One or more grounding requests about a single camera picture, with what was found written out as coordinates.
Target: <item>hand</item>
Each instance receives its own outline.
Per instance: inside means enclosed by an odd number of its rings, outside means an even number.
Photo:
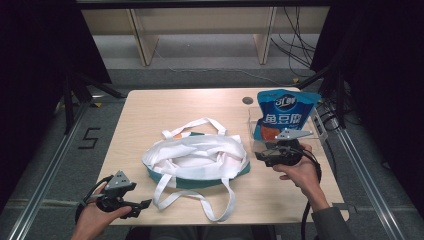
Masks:
[[[306,151],[312,152],[310,145],[303,143],[300,143],[300,145]],[[277,164],[272,168],[276,172],[284,172],[286,174],[280,176],[281,180],[292,180],[297,187],[300,187],[302,193],[308,198],[314,212],[330,207],[319,185],[315,165],[307,157],[302,157],[299,163],[294,166]]]
[[[99,194],[105,184],[95,191]],[[104,229],[113,222],[113,220],[131,212],[131,207],[121,207],[113,212],[103,212],[96,203],[89,203],[78,219],[77,226],[74,229],[72,240],[92,240],[99,237]]]

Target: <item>blue snack bag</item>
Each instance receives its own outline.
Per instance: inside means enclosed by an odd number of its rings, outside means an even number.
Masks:
[[[253,137],[275,140],[285,128],[301,130],[321,96],[276,89],[259,92],[257,98],[263,117],[258,120]]]

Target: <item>wooden table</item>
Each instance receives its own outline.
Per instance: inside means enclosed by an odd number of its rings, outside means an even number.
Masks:
[[[126,201],[139,202],[153,197],[156,183],[148,176],[141,157],[154,142],[161,140],[162,130],[174,130],[192,120],[209,117],[228,129],[228,135],[240,135],[251,162],[251,171],[232,180],[236,193],[236,207],[230,218],[220,224],[281,224],[300,222],[306,197],[291,181],[279,180],[280,173],[256,160],[251,150],[249,112],[259,109],[256,95],[262,88],[138,90],[128,95],[112,142],[106,155],[99,179],[118,170],[137,183],[134,191],[127,192]],[[253,104],[243,103],[251,97]],[[309,120],[304,130],[313,130]],[[196,131],[215,133],[207,124]],[[321,186],[332,203],[343,203],[340,190],[331,172],[321,143],[316,138],[301,140],[312,145],[313,153],[321,163]],[[174,191],[168,189],[163,195]],[[200,189],[212,204],[216,216],[226,207],[228,192],[223,185]],[[348,212],[342,212],[345,219]],[[159,211],[153,204],[138,218],[118,219],[114,225],[205,225],[213,224],[205,216],[200,201],[180,198],[170,207]]]

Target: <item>white strap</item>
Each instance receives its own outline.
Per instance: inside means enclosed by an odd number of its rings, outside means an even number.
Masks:
[[[219,218],[216,218],[209,201],[202,194],[195,191],[183,190],[179,192],[174,192],[171,195],[169,195],[166,199],[164,199],[162,202],[159,203],[159,198],[171,178],[172,176],[169,174],[163,175],[163,177],[158,183],[158,186],[156,187],[156,190],[153,196],[153,204],[159,210],[167,208],[169,205],[171,205],[175,200],[177,200],[181,196],[189,196],[189,197],[198,198],[200,200],[200,202],[202,203],[203,211],[205,212],[209,220],[213,222],[223,222],[230,217],[231,213],[234,210],[234,205],[236,201],[236,195],[234,191],[230,188],[230,179],[228,178],[221,179],[222,183],[228,190],[230,199],[228,201],[227,209],[225,209],[224,213]]]
[[[186,128],[191,128],[191,127],[196,127],[205,123],[211,123],[217,130],[218,130],[218,135],[225,135],[225,133],[227,132],[227,129],[222,126],[218,121],[212,119],[212,118],[200,118],[197,120],[194,120],[192,122],[187,123],[186,125],[175,129],[174,131],[170,132],[168,130],[163,130],[162,131],[162,135],[165,139],[170,139],[173,138],[175,135],[181,133],[182,131],[184,131],[184,129]]]

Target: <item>bag with white handles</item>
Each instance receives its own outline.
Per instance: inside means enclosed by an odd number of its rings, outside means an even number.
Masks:
[[[191,134],[183,132],[186,128],[211,123],[217,130],[216,135]],[[163,131],[164,140],[156,142],[142,157],[150,177],[158,185],[153,204],[160,210],[171,205],[180,196],[198,198],[209,220],[222,222],[234,210],[235,193],[230,188],[230,180],[250,171],[247,153],[239,135],[226,136],[226,129],[216,120],[201,118],[175,129]],[[229,202],[220,217],[215,217],[209,201],[193,188],[205,188],[224,184],[229,192]],[[181,188],[162,202],[159,198],[165,187]]]

